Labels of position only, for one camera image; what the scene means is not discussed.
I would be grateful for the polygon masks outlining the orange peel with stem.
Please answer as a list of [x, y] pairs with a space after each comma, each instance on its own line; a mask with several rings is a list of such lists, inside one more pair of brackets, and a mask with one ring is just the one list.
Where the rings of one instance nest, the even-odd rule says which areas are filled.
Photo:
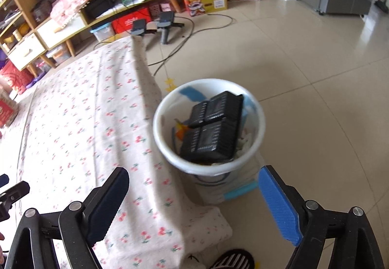
[[179, 122], [179, 123], [176, 123], [175, 125], [175, 137], [179, 140], [179, 141], [183, 141], [184, 137], [185, 137], [185, 134], [187, 133], [187, 131], [190, 131], [191, 129], [186, 126], [185, 124]]

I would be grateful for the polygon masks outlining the red gift box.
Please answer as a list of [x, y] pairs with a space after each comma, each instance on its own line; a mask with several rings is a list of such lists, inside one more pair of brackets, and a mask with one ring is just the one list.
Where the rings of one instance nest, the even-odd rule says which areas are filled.
[[140, 8], [132, 13], [124, 15], [111, 22], [111, 26], [116, 34], [130, 31], [133, 27], [133, 23], [139, 19], [145, 19], [147, 23], [152, 21], [150, 11], [147, 7]]

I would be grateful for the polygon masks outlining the spare gripper on floor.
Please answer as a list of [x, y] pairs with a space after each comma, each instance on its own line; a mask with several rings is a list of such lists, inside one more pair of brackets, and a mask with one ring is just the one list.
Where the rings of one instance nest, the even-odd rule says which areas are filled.
[[159, 19], [156, 21], [156, 28], [147, 28], [147, 22], [145, 19], [138, 19], [133, 22], [131, 35], [143, 37], [146, 34], [161, 33], [160, 43], [167, 44], [169, 40], [169, 33], [171, 28], [183, 28], [184, 23], [175, 21], [174, 11], [165, 11], [159, 14]]

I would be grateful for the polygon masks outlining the cherry print tablecloth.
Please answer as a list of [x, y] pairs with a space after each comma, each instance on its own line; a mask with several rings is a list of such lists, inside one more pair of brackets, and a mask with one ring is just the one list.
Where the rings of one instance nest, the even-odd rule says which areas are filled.
[[25, 210], [63, 210], [84, 200], [117, 167], [130, 187], [95, 253], [104, 268], [179, 268], [231, 237], [216, 207], [186, 196], [152, 130], [161, 91], [141, 38], [128, 36], [41, 80], [19, 103], [1, 139], [1, 172], [30, 193], [1, 223], [9, 249]]

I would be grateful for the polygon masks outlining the clear storage box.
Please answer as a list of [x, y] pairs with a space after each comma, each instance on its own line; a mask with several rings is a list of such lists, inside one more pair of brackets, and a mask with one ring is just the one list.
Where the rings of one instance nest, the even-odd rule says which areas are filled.
[[98, 42], [113, 42], [115, 40], [115, 31], [111, 23], [100, 25], [90, 30]]

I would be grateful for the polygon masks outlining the red label nut jar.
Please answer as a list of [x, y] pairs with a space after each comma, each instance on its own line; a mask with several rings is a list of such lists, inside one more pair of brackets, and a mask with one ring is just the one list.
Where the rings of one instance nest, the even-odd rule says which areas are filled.
[[0, 94], [0, 127], [8, 127], [18, 115], [18, 104], [13, 101], [9, 94], [1, 87]]

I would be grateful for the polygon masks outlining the black plastic tray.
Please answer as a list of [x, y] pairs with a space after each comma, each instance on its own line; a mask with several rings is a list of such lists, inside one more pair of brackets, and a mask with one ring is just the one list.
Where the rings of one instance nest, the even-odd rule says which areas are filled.
[[193, 106], [179, 155], [200, 165], [229, 162], [239, 138], [244, 96], [224, 91]]

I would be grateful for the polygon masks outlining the white tissue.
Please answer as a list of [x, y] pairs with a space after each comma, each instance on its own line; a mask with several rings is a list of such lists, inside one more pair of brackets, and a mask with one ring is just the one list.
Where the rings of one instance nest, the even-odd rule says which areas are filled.
[[253, 144], [253, 136], [251, 133], [244, 134], [237, 141], [237, 147], [234, 158], [240, 158], [246, 154]]

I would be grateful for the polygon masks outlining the white plastic trash bin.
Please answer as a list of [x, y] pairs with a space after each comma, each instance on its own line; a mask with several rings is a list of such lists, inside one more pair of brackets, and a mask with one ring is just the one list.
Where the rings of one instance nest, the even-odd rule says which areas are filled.
[[265, 130], [257, 99], [224, 79], [199, 79], [174, 89], [162, 99], [153, 120], [160, 152], [213, 205], [257, 188]]

